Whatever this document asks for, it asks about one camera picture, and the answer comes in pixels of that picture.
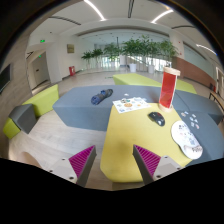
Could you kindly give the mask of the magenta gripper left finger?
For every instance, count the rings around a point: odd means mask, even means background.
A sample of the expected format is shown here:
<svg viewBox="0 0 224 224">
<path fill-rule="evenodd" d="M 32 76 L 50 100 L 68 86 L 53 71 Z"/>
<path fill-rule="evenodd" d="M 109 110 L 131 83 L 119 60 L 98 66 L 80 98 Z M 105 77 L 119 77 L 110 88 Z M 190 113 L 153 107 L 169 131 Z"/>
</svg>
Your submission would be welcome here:
<svg viewBox="0 0 224 224">
<path fill-rule="evenodd" d="M 70 158 L 60 159 L 49 169 L 49 172 L 78 186 L 85 187 L 95 157 L 96 147 L 90 146 Z"/>
</svg>

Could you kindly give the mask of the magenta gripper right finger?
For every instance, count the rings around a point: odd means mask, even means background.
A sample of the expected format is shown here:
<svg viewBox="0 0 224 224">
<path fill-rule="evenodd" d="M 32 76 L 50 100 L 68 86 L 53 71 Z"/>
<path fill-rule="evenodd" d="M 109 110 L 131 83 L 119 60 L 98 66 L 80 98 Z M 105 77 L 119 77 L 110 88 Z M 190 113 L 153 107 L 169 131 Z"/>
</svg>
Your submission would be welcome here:
<svg viewBox="0 0 224 224">
<path fill-rule="evenodd" d="M 137 145 L 133 146 L 133 156 L 145 185 L 182 169 L 182 167 L 169 156 L 165 155 L 160 157 Z"/>
</svg>

